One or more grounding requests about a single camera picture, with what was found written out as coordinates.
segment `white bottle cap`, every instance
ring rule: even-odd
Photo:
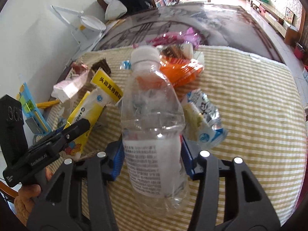
[[[140,46],[135,49],[131,54],[131,64],[134,65],[139,61],[155,61],[160,63],[159,51],[152,46]]]

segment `human hand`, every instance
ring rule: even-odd
[[[46,168],[46,179],[50,181],[53,173]],[[41,194],[41,187],[39,185],[22,186],[18,190],[18,196],[15,198],[14,205],[16,209],[16,216],[26,225],[28,217],[34,207],[33,197],[38,197]]]

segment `metal screw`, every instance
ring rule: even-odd
[[[104,151],[101,151],[101,152],[97,153],[97,157],[99,157],[99,158],[103,158],[105,156],[106,156],[106,153]]]
[[[71,158],[67,158],[67,159],[64,160],[64,164],[65,164],[65,165],[69,165],[69,164],[71,164],[72,162],[73,162],[73,160],[72,160]]]
[[[241,157],[235,157],[234,162],[237,164],[241,164],[243,162],[243,159]]]
[[[202,157],[209,157],[210,156],[210,152],[208,152],[206,150],[202,150],[202,151],[200,151],[200,155]]]

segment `striped tablecloth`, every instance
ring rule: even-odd
[[[106,58],[112,79],[125,91],[129,72],[119,70],[121,61],[129,60],[131,47],[86,53],[88,66]],[[269,196],[281,223],[292,213],[299,195],[306,165],[306,130],[304,112],[294,79],[288,68],[278,62],[229,47],[200,46],[205,69],[199,78],[176,89],[181,98],[192,89],[201,88],[218,106],[222,122],[229,130],[226,140],[212,149],[220,159],[240,156],[257,177]],[[86,90],[80,92],[78,101]],[[54,106],[47,119],[55,129],[61,106]],[[121,134],[120,113],[107,107],[107,127],[91,132],[82,157],[104,150]],[[55,171],[60,158],[50,167]],[[189,181],[190,203],[180,213],[154,218],[142,213],[134,201],[127,167],[116,182],[109,184],[109,194],[120,230],[187,230],[195,205],[198,181]],[[83,211],[88,216],[86,187],[83,188]],[[223,220],[224,183],[220,184],[217,222]]]

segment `plastic bottle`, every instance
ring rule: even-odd
[[[141,46],[131,55],[121,125],[125,159],[135,199],[144,212],[174,214],[187,204],[189,187],[181,160],[185,119],[159,52]]]

